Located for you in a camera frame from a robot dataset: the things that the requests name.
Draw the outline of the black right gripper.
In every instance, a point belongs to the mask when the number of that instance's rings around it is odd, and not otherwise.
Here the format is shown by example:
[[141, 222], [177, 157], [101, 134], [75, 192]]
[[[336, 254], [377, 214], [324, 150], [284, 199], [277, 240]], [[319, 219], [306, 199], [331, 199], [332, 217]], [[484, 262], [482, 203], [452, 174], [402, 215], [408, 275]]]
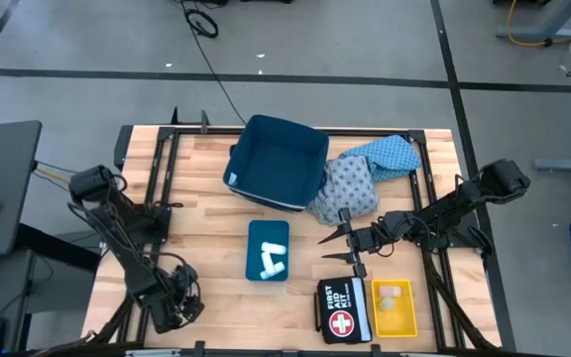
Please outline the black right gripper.
[[378, 246], [375, 239], [374, 228], [370, 226], [353, 229], [351, 226], [351, 214], [347, 207], [341, 208], [338, 214], [341, 219], [341, 224], [336, 227], [333, 233], [319, 241], [319, 244], [324, 244], [333, 239], [346, 236], [346, 244], [349, 248], [349, 252], [327, 254], [323, 255], [323, 258], [345, 261], [352, 266], [356, 277], [366, 278], [367, 271], [364, 263], [361, 261], [360, 254], [374, 254], [377, 251]]

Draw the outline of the grey patterned cloth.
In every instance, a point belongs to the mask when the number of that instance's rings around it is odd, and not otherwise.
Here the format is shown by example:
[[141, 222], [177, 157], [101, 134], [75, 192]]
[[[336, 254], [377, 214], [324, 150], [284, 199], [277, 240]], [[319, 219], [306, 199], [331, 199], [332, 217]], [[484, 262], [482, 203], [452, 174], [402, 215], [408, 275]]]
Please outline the grey patterned cloth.
[[339, 224], [339, 210], [342, 208], [347, 208], [352, 217], [368, 215], [377, 210], [379, 198], [364, 156], [327, 161], [324, 178], [325, 183], [307, 206], [307, 210], [321, 224]]

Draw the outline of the teal plastic bin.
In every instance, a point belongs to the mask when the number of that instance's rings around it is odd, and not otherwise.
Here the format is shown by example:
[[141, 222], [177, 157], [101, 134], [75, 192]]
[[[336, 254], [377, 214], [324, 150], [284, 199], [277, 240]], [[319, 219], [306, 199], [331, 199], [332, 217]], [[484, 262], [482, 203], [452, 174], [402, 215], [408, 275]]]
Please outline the teal plastic bin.
[[[285, 271], [274, 278], [263, 281], [260, 273], [264, 271], [261, 254], [263, 242], [276, 243], [287, 247], [285, 255], [272, 255], [274, 264], [283, 262]], [[249, 224], [247, 259], [246, 259], [246, 279], [254, 282], [284, 282], [288, 278], [288, 245], [289, 245], [289, 225], [281, 220], [254, 220]]]

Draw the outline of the navy fabric basket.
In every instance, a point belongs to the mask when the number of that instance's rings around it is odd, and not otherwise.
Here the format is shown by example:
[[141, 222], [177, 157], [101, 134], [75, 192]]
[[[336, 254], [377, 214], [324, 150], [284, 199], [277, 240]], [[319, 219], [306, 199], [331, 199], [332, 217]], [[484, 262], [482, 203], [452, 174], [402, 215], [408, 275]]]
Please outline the navy fabric basket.
[[286, 119], [254, 115], [229, 150], [223, 183], [274, 209], [301, 212], [324, 184], [329, 136]]

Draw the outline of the yellow plastic basket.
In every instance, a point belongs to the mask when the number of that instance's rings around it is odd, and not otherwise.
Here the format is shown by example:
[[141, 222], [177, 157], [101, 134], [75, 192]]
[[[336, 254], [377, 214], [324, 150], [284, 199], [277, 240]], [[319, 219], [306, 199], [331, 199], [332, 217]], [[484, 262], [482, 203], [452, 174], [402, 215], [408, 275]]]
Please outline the yellow plastic basket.
[[[396, 305], [393, 310], [383, 311], [380, 309], [382, 299], [379, 295], [380, 285], [401, 287], [401, 295], [394, 297]], [[378, 337], [409, 338], [417, 336], [415, 307], [409, 280], [372, 280], [371, 293], [375, 330]]]

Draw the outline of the black first aid kit pouch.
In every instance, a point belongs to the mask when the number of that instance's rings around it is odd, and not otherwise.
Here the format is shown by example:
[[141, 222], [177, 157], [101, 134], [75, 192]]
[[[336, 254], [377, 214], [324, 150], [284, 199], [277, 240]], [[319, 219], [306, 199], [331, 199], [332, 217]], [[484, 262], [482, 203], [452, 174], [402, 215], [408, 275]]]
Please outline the black first aid kit pouch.
[[314, 323], [326, 344], [371, 342], [365, 285], [362, 278], [321, 280], [314, 294]]

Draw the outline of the light blue patterned cloth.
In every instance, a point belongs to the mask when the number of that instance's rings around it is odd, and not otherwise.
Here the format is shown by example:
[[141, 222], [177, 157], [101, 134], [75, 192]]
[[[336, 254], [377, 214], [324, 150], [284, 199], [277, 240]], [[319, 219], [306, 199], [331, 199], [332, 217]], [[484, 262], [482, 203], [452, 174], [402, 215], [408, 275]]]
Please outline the light blue patterned cloth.
[[410, 142], [399, 135], [388, 136], [340, 154], [340, 158], [364, 157], [373, 182], [408, 176], [421, 166]]

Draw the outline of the black box on table edge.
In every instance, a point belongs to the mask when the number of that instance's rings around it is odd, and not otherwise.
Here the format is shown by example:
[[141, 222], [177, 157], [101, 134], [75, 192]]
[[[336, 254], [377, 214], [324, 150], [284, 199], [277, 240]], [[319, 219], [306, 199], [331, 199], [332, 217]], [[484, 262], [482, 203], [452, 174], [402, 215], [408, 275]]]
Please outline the black box on table edge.
[[124, 125], [120, 128], [116, 143], [114, 145], [113, 165], [120, 171], [123, 171], [126, 160], [131, 136], [133, 133], [132, 125]]

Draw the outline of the black table clamp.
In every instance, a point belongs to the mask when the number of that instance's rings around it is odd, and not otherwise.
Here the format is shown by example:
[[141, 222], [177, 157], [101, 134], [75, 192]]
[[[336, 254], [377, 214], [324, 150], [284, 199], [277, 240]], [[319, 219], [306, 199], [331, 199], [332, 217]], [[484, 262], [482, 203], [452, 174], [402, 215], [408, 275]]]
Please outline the black table clamp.
[[199, 121], [193, 121], [193, 122], [180, 121], [178, 119], [177, 108], [175, 108], [173, 110], [173, 113], [171, 116], [171, 125], [184, 126], [184, 127], [195, 126], [201, 135], [206, 135], [208, 133], [209, 127], [211, 126], [211, 123], [210, 123], [208, 115], [206, 114], [206, 112], [204, 110], [200, 111], [200, 120]]

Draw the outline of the grey desk foot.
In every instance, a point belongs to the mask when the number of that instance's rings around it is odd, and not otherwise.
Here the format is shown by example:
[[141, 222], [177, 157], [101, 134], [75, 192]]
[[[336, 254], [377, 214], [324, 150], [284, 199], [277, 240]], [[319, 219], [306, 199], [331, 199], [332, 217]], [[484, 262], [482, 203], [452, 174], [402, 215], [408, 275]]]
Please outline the grey desk foot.
[[533, 166], [539, 171], [571, 172], [571, 159], [534, 159]]

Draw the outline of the grey desk leg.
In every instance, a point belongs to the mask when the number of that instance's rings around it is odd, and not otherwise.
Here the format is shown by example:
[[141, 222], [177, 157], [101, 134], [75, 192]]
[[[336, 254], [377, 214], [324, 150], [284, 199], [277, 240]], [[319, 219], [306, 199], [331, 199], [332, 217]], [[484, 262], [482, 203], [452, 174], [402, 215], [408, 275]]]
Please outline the grey desk leg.
[[497, 38], [508, 39], [512, 44], [520, 47], [550, 47], [553, 44], [571, 42], [571, 29], [564, 27], [571, 18], [571, 0], [559, 0], [555, 12], [537, 27], [516, 27], [514, 25], [514, 10], [519, 1], [495, 0], [495, 3], [509, 3], [506, 24], [498, 27]]

